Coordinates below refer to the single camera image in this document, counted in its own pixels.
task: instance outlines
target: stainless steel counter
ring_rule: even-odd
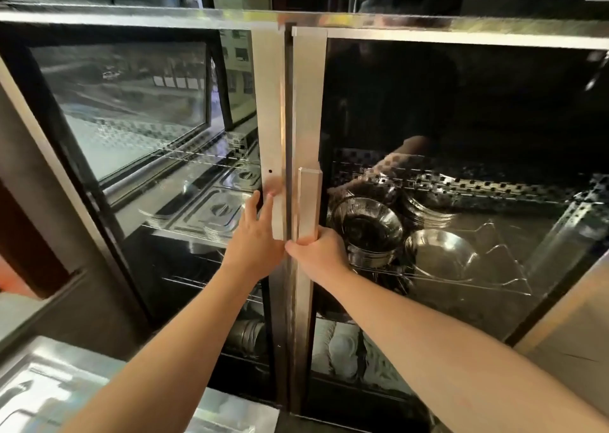
[[[59,431],[125,362],[36,337],[0,365],[0,433]],[[271,433],[278,409],[207,389],[188,433]]]

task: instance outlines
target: forearm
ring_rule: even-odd
[[[253,287],[240,274],[220,268],[63,433],[183,432]]]
[[[563,385],[477,329],[353,272],[324,287],[455,433],[609,430]]]

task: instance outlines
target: person's right hand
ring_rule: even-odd
[[[319,227],[319,238],[301,245],[288,241],[285,250],[292,256],[316,283],[324,287],[328,280],[349,271],[345,243],[331,228]]]

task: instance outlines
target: cabinet door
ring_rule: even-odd
[[[294,34],[293,168],[319,164],[319,222],[341,234],[359,274],[509,345],[587,279],[609,228],[606,41]],[[308,371],[303,414],[367,429],[382,405],[425,422],[415,393],[322,288],[299,318],[313,326],[301,339],[309,365],[297,366]],[[330,392],[349,401],[329,407]],[[341,417],[354,410],[362,423]]]
[[[282,175],[282,95],[273,90],[281,71],[265,67],[263,54],[267,76],[255,83],[256,51],[244,23],[225,29],[235,40],[232,66],[225,64],[223,35],[205,29],[220,24],[200,22],[199,10],[182,10],[176,19],[146,9],[144,24],[131,10],[79,11],[60,9],[50,18],[56,23],[2,23],[3,83],[16,84],[25,98],[19,111],[33,114],[30,132],[47,147],[98,246],[160,328],[217,271],[244,202]],[[62,17],[76,23],[62,24]],[[257,37],[266,41],[265,53],[275,42],[282,52],[281,31],[262,29]],[[227,66],[238,75],[227,75]],[[283,238],[279,202],[273,226]],[[264,279],[252,290],[213,386],[276,400],[271,329],[285,304],[271,304],[272,287]]]

